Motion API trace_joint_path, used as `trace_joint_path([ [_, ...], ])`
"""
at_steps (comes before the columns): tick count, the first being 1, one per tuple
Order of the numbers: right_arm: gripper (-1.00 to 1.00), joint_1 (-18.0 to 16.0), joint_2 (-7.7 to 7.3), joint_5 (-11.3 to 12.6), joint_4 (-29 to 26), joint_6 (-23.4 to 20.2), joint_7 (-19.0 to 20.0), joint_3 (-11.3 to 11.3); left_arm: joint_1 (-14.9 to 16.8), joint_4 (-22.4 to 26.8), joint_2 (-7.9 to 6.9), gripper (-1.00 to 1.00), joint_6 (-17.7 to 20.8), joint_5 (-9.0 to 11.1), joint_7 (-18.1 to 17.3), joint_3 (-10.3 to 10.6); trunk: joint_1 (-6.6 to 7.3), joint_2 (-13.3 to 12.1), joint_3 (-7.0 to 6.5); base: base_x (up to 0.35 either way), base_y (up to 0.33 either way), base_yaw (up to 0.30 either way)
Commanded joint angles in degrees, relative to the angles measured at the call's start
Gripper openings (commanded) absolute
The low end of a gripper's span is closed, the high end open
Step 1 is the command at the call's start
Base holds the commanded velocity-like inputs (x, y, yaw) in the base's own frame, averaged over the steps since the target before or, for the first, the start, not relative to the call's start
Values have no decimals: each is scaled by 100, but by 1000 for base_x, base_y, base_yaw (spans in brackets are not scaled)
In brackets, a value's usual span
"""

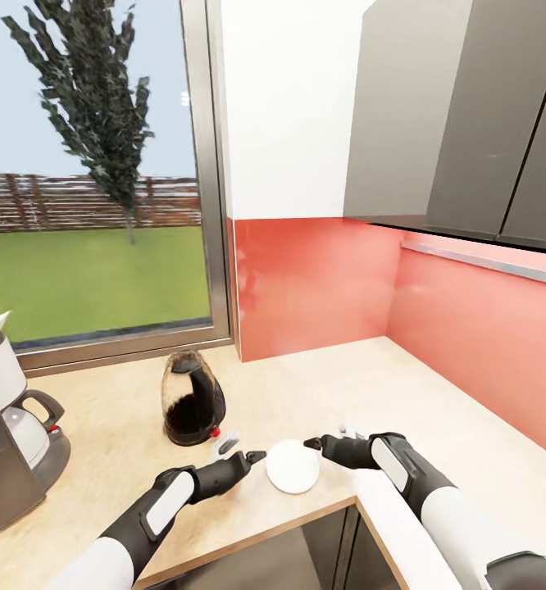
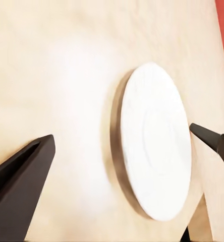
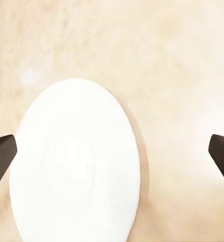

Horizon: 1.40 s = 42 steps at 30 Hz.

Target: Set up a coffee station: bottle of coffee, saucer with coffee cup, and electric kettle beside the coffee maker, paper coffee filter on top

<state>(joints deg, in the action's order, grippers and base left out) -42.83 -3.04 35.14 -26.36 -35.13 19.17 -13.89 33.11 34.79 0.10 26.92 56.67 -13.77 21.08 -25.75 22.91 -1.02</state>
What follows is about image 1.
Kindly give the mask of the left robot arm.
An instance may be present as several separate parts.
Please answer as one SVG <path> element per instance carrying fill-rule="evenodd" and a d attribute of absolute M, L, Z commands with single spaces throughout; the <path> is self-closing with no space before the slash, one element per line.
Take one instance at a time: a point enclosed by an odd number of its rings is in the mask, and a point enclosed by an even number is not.
<path fill-rule="evenodd" d="M 222 496 L 249 474 L 267 452 L 226 453 L 241 439 L 231 430 L 212 446 L 211 465 L 175 467 L 156 482 L 116 522 L 39 590 L 131 590 L 172 530 L 187 504 Z"/>

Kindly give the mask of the saucer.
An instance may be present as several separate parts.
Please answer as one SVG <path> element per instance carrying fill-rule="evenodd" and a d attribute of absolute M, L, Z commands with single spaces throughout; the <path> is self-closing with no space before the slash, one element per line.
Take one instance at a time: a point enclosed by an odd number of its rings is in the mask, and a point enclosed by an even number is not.
<path fill-rule="evenodd" d="M 266 470 L 272 483 L 286 492 L 305 492 L 316 482 L 319 461 L 313 449 L 298 440 L 284 440 L 267 453 Z"/>

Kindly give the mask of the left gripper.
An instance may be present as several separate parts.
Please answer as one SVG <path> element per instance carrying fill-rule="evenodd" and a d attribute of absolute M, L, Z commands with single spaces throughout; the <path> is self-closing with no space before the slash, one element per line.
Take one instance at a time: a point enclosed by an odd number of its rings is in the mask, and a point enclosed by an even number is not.
<path fill-rule="evenodd" d="M 264 458 L 267 458 L 267 452 L 248 452 L 244 455 L 243 451 L 239 450 L 228 460 L 208 465 L 215 476 L 215 490 L 212 497 L 226 494 L 249 474 L 253 465 Z"/>

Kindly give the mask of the electric kettle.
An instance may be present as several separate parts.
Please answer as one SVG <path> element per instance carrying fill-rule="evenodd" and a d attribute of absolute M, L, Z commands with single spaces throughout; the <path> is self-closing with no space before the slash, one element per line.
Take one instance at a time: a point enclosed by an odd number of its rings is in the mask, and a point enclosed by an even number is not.
<path fill-rule="evenodd" d="M 203 354 L 192 349 L 171 353 L 165 367 L 161 400 L 169 439 L 181 447 L 195 447 L 218 437 L 225 397 Z"/>

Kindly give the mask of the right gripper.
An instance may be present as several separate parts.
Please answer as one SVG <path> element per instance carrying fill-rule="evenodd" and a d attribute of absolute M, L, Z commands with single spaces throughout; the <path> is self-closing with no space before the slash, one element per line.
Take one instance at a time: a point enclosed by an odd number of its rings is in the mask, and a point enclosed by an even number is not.
<path fill-rule="evenodd" d="M 310 438 L 303 442 L 303 446 L 321 452 L 324 458 L 339 463 L 350 470 L 358 470 L 357 459 L 353 454 L 356 439 L 337 438 L 326 433 L 322 438 Z"/>

